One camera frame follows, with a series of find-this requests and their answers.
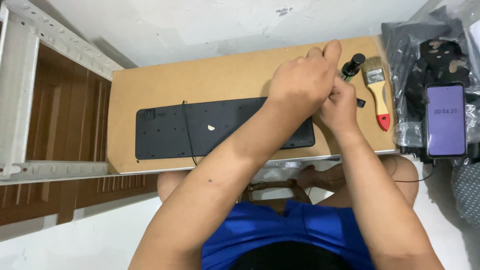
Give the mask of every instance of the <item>hand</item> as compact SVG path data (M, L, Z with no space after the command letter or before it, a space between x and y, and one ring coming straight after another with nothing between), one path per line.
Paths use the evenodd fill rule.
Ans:
M307 57L281 64L273 75L268 99L287 103L292 113L312 115L332 91L341 52L340 42L334 39L323 52L313 47Z
M319 113L320 119L335 137L343 133L359 132L355 86L335 76L332 93L320 106Z

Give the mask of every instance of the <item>wooden brush handle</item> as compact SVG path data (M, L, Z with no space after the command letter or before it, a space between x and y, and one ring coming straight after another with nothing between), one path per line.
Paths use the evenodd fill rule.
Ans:
M373 94L373 98L375 99L375 112L377 115L377 122L381 129L387 131L388 127L390 126L390 114L388 114L387 106L384 101L384 85L385 81L381 81L368 85L367 88Z

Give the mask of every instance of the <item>white metal shelf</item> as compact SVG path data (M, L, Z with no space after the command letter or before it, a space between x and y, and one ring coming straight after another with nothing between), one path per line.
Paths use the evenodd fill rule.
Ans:
M123 68L27 0L4 0L0 20L0 185L113 176L106 162L25 155L40 42L110 81Z

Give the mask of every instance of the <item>foot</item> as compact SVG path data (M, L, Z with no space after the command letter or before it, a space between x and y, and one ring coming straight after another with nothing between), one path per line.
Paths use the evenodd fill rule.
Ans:
M300 172L297 181L300 188L318 187L331 192L336 192L345 185L343 168L341 164L335 165L326 171L317 171L315 166L307 166Z

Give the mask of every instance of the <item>polka dot fabric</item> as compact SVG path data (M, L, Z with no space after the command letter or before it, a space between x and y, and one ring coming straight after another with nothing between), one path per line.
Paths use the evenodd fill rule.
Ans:
M460 215L480 233L480 163L457 168L452 189Z

